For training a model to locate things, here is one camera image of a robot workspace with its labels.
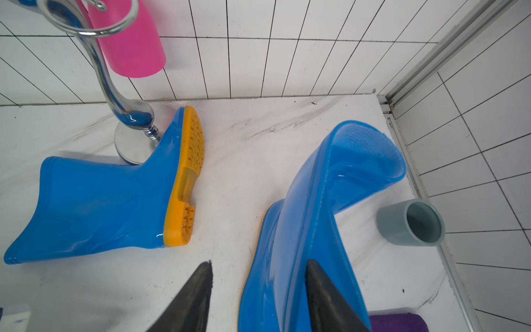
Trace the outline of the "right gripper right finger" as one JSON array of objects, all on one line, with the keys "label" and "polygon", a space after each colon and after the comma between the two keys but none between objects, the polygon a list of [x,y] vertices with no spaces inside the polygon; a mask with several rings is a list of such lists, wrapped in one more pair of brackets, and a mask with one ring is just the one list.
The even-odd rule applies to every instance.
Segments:
[{"label": "right gripper right finger", "polygon": [[315,260],[307,262],[305,284],[312,331],[370,331]]}]

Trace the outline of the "blue rubber boot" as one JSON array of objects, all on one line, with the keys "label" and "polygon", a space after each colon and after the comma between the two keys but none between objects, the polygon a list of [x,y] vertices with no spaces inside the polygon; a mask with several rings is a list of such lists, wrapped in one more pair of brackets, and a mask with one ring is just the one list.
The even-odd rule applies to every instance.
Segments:
[{"label": "blue rubber boot", "polygon": [[240,331],[310,331],[306,267],[317,264],[355,322],[371,323],[339,234],[337,213],[405,177],[402,154],[382,132],[354,120],[337,125],[308,157],[285,198],[269,207],[242,293]]},{"label": "blue rubber boot", "polygon": [[187,245],[196,213],[192,190],[204,157],[199,115],[186,106],[142,165],[45,159],[36,210],[6,250],[4,262]]}]

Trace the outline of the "purple cloth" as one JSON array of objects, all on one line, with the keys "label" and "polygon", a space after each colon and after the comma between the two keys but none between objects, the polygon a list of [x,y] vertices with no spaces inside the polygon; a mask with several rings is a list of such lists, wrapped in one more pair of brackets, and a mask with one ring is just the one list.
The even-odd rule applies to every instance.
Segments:
[{"label": "purple cloth", "polygon": [[429,332],[424,319],[413,313],[371,315],[369,319],[372,332]]}]

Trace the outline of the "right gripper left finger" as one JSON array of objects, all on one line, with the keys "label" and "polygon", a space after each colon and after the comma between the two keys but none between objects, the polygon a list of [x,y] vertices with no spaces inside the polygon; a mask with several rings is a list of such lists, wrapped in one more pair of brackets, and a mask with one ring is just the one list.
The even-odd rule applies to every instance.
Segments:
[{"label": "right gripper left finger", "polygon": [[206,331],[212,286],[212,263],[205,261],[147,331]]}]

